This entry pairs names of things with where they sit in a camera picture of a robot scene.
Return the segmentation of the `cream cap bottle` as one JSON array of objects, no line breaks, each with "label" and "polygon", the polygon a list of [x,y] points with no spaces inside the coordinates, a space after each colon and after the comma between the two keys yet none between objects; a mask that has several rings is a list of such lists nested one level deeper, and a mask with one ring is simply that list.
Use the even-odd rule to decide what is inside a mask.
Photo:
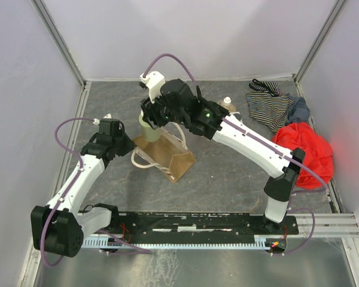
[{"label": "cream cap bottle", "polygon": [[139,115],[139,123],[142,130],[142,136],[147,142],[156,142],[161,136],[161,128],[153,129],[147,122],[143,119],[144,113],[141,111]]}]

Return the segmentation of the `clear bottle white cap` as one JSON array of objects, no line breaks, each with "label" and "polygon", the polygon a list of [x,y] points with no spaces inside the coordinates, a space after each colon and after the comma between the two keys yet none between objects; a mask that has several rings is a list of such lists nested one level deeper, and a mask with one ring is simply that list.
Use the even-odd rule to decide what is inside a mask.
[{"label": "clear bottle white cap", "polygon": [[220,106],[227,109],[230,114],[237,112],[236,107],[232,103],[232,100],[230,97],[225,97],[223,100],[219,100],[217,102]]}]

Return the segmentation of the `canvas tote bag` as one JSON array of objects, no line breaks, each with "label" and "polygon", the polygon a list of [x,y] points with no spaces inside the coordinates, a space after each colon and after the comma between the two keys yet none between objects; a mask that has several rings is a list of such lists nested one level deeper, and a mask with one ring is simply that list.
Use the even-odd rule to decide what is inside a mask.
[{"label": "canvas tote bag", "polygon": [[155,142],[147,141],[142,135],[133,141],[136,148],[132,151],[131,162],[140,169],[159,169],[173,183],[177,182],[196,159],[189,150],[185,134],[177,123],[174,124],[180,137],[163,129]]}]

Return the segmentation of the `striped dark garment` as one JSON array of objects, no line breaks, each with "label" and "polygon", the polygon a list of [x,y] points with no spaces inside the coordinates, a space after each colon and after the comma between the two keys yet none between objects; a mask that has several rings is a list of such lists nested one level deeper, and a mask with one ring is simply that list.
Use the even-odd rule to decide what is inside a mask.
[{"label": "striped dark garment", "polygon": [[259,81],[257,79],[253,79],[249,83],[249,87],[254,91],[266,92],[272,97],[281,97],[284,95],[279,85],[271,81]]}]

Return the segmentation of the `striped shirt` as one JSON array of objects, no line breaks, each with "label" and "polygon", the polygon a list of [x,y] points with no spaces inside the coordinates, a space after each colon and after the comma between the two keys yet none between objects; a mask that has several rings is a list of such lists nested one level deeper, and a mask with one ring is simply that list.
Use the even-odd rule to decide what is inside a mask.
[{"label": "striped shirt", "polygon": [[266,92],[248,92],[246,95],[250,117],[277,133],[285,126],[289,107],[293,101],[288,96],[273,97]]}]

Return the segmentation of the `blue-grey cloth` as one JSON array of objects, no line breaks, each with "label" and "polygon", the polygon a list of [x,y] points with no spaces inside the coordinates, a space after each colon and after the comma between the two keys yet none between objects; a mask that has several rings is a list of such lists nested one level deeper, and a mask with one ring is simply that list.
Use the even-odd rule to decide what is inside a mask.
[{"label": "blue-grey cloth", "polygon": [[311,112],[304,97],[288,96],[292,104],[288,108],[286,125],[307,122]]}]

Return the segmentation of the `white bottle black cap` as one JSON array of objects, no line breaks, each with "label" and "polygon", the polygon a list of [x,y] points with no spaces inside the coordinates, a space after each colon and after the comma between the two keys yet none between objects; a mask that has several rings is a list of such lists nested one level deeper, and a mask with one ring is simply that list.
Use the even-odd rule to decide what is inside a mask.
[{"label": "white bottle black cap", "polygon": [[234,116],[238,121],[242,122],[242,115],[240,112],[232,112],[232,116]]}]

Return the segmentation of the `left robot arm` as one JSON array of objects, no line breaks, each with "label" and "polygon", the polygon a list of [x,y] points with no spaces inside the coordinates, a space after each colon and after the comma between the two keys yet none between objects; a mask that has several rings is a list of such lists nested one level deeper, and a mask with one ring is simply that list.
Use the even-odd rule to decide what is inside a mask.
[{"label": "left robot arm", "polygon": [[43,257],[51,253],[72,258],[87,237],[119,222],[116,206],[99,203],[83,214],[80,206],[109,163],[136,145],[120,120],[104,117],[92,123],[98,131],[80,152],[72,153],[78,161],[71,175],[45,206],[35,206],[31,212],[33,245]]}]

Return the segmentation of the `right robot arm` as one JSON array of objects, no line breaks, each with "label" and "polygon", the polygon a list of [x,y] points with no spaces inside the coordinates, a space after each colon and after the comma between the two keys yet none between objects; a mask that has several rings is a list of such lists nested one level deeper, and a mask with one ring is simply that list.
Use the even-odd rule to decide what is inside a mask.
[{"label": "right robot arm", "polygon": [[290,150],[246,127],[226,108],[193,94],[181,79],[166,81],[160,74],[141,77],[140,86],[148,90],[141,102],[142,119],[153,129],[168,123],[184,126],[194,135],[223,144],[255,162],[268,175],[264,187],[268,197],[264,217],[281,223],[287,213],[291,192],[300,173],[305,153]]}]

